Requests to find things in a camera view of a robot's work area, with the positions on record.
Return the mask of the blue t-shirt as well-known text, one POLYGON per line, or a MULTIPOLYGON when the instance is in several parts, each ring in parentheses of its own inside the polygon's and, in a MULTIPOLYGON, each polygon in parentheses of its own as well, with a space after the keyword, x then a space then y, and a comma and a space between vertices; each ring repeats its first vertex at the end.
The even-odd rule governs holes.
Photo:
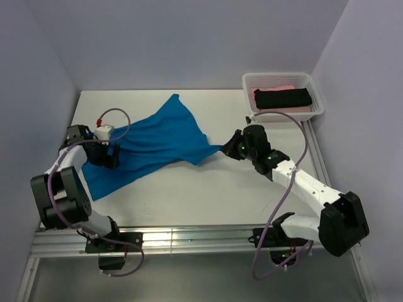
POLYGON ((128 133, 116 142, 120 144, 116 169, 89 162, 82 167, 93 201, 173 162, 198 165, 221 148, 208 142, 178 94, 173 94, 153 115, 132 123, 128 133))

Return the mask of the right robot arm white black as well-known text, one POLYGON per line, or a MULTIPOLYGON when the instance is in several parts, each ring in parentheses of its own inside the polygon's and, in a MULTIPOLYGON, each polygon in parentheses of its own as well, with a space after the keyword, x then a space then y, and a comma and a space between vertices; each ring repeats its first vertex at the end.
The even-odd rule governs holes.
POLYGON ((236 130, 221 148, 235 160, 250 160, 255 170, 285 187, 306 203, 315 216, 287 212, 254 232, 256 247, 284 247, 293 242, 319 242, 331 255, 340 257, 370 233, 357 194, 342 193, 306 173, 283 152, 273 149, 261 125, 236 130))

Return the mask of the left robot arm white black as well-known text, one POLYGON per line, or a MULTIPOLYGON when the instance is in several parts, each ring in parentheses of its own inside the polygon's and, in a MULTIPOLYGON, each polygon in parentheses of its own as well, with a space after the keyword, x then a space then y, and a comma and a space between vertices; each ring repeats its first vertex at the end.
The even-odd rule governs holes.
POLYGON ((123 236, 111 217, 92 209, 79 173, 85 163, 109 170, 118 167, 120 145, 109 142, 113 132, 110 125, 97 126, 94 132, 85 125, 68 127, 57 160, 44 174, 30 181, 45 229, 72 228, 89 238, 100 237, 100 244, 108 251, 118 250, 123 236))

